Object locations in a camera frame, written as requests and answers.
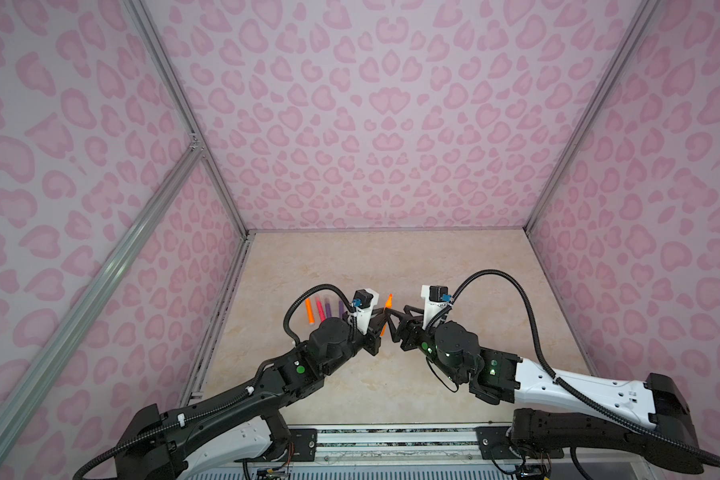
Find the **orange pen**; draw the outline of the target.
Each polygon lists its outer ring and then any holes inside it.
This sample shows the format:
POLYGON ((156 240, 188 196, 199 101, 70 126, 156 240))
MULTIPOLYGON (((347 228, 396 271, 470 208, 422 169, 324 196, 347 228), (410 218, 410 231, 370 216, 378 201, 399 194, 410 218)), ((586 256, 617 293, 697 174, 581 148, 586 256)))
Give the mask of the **orange pen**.
POLYGON ((381 337, 383 337, 383 336, 385 335, 385 332, 386 332, 386 328, 387 328, 387 325, 388 325, 388 319, 389 319, 389 310, 390 310, 390 309, 392 308, 392 306, 393 306, 393 298, 394 298, 394 295, 393 295, 393 294, 389 294, 389 295, 388 295, 388 298, 387 298, 387 300, 386 300, 386 302, 385 302, 385 305, 384 305, 384 312, 383 312, 383 314, 384 314, 384 319, 383 319, 383 323, 382 323, 382 330, 381 330, 381 333, 380 333, 380 336, 381 336, 381 337))

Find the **small pink pen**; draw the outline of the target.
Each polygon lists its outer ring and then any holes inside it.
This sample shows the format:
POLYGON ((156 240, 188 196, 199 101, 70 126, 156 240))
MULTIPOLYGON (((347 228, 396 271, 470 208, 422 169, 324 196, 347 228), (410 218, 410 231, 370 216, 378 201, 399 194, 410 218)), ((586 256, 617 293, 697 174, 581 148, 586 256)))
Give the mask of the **small pink pen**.
POLYGON ((321 301, 319 298, 317 298, 317 299, 315 300, 315 302, 316 302, 317 311, 318 311, 318 315, 319 315, 320 321, 321 321, 321 322, 324 322, 324 321, 326 320, 326 313, 325 313, 325 310, 324 310, 323 303, 322 303, 322 301, 321 301))

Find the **orange pen cap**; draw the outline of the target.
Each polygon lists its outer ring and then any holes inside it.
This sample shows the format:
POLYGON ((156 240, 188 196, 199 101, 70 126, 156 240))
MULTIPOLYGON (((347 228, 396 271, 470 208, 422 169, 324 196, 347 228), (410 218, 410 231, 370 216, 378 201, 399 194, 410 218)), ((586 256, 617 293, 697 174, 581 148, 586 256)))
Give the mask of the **orange pen cap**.
POLYGON ((314 325, 316 323, 315 313, 310 298, 306 298, 304 301, 308 323, 314 325))

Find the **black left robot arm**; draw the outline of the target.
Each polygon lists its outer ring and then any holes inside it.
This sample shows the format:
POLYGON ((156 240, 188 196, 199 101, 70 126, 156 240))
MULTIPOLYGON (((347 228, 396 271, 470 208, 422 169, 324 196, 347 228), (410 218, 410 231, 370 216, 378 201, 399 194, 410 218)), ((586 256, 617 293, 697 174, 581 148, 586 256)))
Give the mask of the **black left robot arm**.
POLYGON ((253 378, 196 404, 161 412, 151 404, 139 410, 114 456, 118 479, 177 479, 192 468, 190 456, 256 418, 270 429, 270 444, 248 459, 275 459, 289 432, 279 410, 307 398, 328 376, 361 350, 376 355, 386 315, 372 312, 365 334, 347 321, 330 318, 309 338, 283 355, 262 362, 253 378))

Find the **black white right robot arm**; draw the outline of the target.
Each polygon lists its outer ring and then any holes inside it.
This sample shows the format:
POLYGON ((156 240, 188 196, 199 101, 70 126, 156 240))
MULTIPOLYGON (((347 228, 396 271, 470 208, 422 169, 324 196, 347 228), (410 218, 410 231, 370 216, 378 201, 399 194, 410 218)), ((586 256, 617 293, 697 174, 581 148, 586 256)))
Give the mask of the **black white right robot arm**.
POLYGON ((420 309, 385 314, 402 350, 418 350, 452 391, 465 387, 490 405, 516 405, 508 437, 517 452, 620 450, 690 475, 720 460, 700 448, 690 407, 675 381, 651 373, 613 380, 553 370, 516 354, 486 348, 456 322, 426 326, 420 309))

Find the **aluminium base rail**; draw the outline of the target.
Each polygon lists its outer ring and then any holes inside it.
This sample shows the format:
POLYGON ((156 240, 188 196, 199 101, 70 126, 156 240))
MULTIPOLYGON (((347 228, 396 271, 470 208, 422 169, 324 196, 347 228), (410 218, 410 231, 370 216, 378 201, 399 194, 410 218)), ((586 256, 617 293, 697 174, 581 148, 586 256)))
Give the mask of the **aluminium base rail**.
POLYGON ((185 479, 658 479, 641 458, 579 448, 520 453, 506 423, 297 425, 290 447, 271 462, 264 431, 239 428, 189 460, 185 479))

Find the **aluminium corner post left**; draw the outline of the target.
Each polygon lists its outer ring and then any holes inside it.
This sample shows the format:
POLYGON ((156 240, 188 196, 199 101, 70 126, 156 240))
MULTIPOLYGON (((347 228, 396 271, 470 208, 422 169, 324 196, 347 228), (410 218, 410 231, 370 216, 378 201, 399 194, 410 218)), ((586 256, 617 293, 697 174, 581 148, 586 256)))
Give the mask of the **aluminium corner post left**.
POLYGON ((151 58, 165 90, 181 119, 192 144, 200 150, 201 160, 208 171, 212 185, 221 198, 221 203, 233 222, 235 230, 243 238, 248 237, 249 231, 245 227, 242 217, 233 201, 229 186, 227 185, 221 168, 207 143, 197 116, 189 101, 186 89, 177 74, 165 42, 162 40, 157 25, 151 15, 146 1, 125 0, 122 5, 127 11, 133 27, 141 37, 146 52, 151 58))

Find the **aluminium corner post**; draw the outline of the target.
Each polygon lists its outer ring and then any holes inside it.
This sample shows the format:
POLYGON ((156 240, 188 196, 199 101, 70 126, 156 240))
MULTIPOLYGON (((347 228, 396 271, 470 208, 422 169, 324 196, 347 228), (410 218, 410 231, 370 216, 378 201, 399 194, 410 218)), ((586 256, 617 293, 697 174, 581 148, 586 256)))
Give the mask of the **aluminium corner post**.
POLYGON ((664 8, 664 4, 664 1, 659 0, 644 0, 639 3, 635 15, 626 28, 601 79, 597 83, 594 93, 588 101, 586 108, 583 110, 579 122, 572 130, 569 141, 562 150, 558 161, 544 184, 536 205, 533 207, 523 227, 523 231, 527 237, 530 237, 534 229, 539 225, 542 215, 552 200, 553 194, 562 182, 563 176, 575 160, 585 138, 597 122, 601 111, 606 106, 620 78, 627 70, 627 67, 636 55, 645 37, 650 33, 653 24, 664 8))
POLYGON ((233 201, 229 186, 227 185, 221 168, 207 143, 197 116, 189 101, 186 89, 177 74, 165 42, 162 40, 157 25, 151 15, 146 1, 125 0, 122 5, 127 11, 133 27, 141 37, 146 52, 151 58, 165 90, 181 119, 192 144, 200 150, 201 160, 208 171, 212 185, 221 198, 221 203, 233 222, 235 230, 243 238, 248 237, 249 231, 245 227, 242 217, 233 201))

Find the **aluminium corner post right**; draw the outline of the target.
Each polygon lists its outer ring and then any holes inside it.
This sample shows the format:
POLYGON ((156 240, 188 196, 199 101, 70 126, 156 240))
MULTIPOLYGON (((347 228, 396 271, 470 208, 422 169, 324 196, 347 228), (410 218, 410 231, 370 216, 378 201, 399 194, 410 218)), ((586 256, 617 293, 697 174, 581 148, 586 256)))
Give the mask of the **aluminium corner post right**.
POLYGON ((627 70, 627 67, 636 55, 645 37, 650 33, 653 24, 664 8, 664 4, 664 1, 659 0, 644 0, 639 3, 635 15, 626 28, 601 79, 597 83, 594 93, 588 101, 586 108, 583 110, 579 122, 572 130, 569 141, 562 150, 558 161, 544 184, 536 205, 533 207, 523 227, 523 231, 527 237, 530 237, 534 229, 539 225, 542 215, 552 200, 553 194, 562 182, 563 176, 575 160, 585 138, 597 122, 601 111, 606 106, 620 78, 627 70))

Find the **aluminium diagonal wall bar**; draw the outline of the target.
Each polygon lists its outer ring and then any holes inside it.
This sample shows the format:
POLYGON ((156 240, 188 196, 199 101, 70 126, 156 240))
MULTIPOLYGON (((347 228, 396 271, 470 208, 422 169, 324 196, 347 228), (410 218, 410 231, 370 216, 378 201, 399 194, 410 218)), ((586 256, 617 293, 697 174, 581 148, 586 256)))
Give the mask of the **aluminium diagonal wall bar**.
POLYGON ((203 155, 198 145, 182 155, 0 405, 0 466, 203 155))

